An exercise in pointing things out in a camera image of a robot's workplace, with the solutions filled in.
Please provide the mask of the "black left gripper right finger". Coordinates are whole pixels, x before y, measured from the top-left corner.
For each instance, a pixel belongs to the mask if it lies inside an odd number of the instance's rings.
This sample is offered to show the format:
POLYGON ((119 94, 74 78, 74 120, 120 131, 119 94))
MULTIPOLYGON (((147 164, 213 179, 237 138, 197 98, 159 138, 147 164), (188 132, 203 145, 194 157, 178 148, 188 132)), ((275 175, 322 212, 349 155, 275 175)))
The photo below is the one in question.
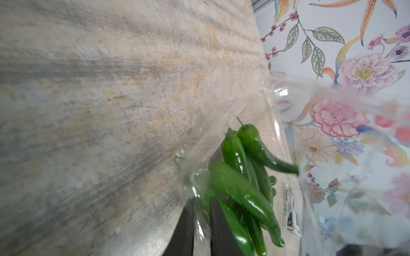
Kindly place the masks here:
POLYGON ((210 198, 210 231, 212 256, 243 256, 216 197, 210 198))

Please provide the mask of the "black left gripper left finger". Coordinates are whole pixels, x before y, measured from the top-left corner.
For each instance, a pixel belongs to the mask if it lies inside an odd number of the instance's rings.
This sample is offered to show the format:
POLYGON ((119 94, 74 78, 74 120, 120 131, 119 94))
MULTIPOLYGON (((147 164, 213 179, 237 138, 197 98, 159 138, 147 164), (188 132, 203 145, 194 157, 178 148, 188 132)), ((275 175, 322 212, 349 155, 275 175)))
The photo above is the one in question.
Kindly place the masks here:
POLYGON ((163 256, 193 256, 194 215, 187 207, 183 208, 171 240, 163 256))

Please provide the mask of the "clear clamshell container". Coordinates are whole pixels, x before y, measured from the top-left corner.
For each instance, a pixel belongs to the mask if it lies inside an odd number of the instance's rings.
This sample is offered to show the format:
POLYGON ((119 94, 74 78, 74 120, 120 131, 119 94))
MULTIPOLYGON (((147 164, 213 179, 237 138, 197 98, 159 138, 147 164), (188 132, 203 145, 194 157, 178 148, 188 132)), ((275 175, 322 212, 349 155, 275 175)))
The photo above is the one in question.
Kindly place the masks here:
POLYGON ((409 255, 409 100, 276 73, 218 108, 174 158, 193 254, 211 256, 216 197, 244 256, 409 255))

